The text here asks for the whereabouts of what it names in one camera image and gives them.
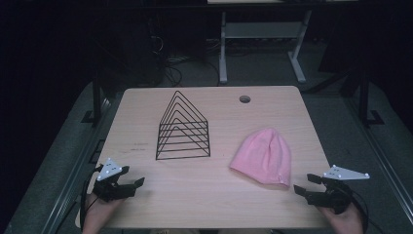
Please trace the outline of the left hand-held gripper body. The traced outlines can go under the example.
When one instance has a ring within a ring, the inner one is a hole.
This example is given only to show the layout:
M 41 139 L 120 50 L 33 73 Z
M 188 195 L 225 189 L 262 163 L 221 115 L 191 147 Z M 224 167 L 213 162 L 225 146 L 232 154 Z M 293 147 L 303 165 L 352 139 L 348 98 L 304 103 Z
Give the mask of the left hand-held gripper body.
M 135 188 L 131 184 L 119 184 L 118 179 L 114 177 L 122 169 L 114 160 L 108 158 L 101 165 L 99 174 L 94 182 L 93 193 L 105 202 L 126 199 L 133 197 Z

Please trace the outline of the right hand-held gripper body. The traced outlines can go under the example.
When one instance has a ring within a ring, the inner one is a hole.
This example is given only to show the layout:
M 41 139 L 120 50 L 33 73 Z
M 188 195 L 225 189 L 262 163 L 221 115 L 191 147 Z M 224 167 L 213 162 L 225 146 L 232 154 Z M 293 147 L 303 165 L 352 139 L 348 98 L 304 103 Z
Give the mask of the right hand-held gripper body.
M 370 179 L 369 173 L 360 173 L 333 165 L 328 171 L 319 175 L 322 178 L 324 192 L 307 191 L 306 201 L 309 205 L 330 208 L 336 215 L 343 213 L 353 203 L 363 215 L 368 208 L 362 207 L 354 197 L 355 191 L 345 183 L 346 180 Z

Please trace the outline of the pink knit beanie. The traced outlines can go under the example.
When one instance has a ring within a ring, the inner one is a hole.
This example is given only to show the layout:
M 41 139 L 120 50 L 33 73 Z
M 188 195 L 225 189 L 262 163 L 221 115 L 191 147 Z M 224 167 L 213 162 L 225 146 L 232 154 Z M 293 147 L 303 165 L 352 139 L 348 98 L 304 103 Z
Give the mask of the pink knit beanie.
M 289 187 L 291 152 L 276 129 L 262 129 L 243 141 L 229 168 L 264 185 Z

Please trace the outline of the person's left hand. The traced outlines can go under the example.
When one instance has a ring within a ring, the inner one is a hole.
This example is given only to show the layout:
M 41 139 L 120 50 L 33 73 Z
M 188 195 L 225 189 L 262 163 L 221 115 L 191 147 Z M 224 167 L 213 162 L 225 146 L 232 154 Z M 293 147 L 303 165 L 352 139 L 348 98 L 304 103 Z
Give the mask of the person's left hand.
M 94 193 L 88 194 L 82 234 L 99 234 L 99 231 L 124 202 L 125 199 L 105 202 L 99 199 Z

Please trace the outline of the person's right hand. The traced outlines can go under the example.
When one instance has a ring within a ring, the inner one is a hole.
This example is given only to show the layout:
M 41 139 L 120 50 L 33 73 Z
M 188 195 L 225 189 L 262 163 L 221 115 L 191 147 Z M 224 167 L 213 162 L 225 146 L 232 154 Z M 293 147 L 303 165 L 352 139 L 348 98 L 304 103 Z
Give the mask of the person's right hand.
M 330 208 L 318 207 L 336 234 L 363 234 L 362 216 L 354 204 L 350 204 L 341 214 Z

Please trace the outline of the black metal stand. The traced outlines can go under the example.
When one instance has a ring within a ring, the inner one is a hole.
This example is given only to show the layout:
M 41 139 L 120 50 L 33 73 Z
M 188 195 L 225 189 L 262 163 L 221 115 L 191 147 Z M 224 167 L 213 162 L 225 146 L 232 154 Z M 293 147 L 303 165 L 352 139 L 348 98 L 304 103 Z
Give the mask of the black metal stand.
M 93 88 L 93 109 L 85 112 L 82 118 L 82 123 L 89 123 L 93 127 L 96 127 L 102 116 L 101 90 L 100 90 L 98 74 L 96 74 L 93 78 L 92 88 Z
M 358 119 L 365 128 L 371 125 L 384 125 L 385 122 L 376 110 L 368 109 L 369 76 L 365 69 L 359 71 Z

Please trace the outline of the white metal table frame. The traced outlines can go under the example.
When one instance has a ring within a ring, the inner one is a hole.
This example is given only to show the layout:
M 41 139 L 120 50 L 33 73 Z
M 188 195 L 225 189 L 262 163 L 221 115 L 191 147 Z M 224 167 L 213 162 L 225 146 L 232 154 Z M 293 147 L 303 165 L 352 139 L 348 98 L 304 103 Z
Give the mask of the white metal table frame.
M 305 83 L 306 77 L 298 61 L 312 12 L 307 11 L 301 21 L 287 22 L 228 22 L 226 13 L 221 14 L 219 83 L 228 82 L 226 62 L 227 39 L 295 39 L 295 48 L 288 52 L 288 59 L 299 83 Z

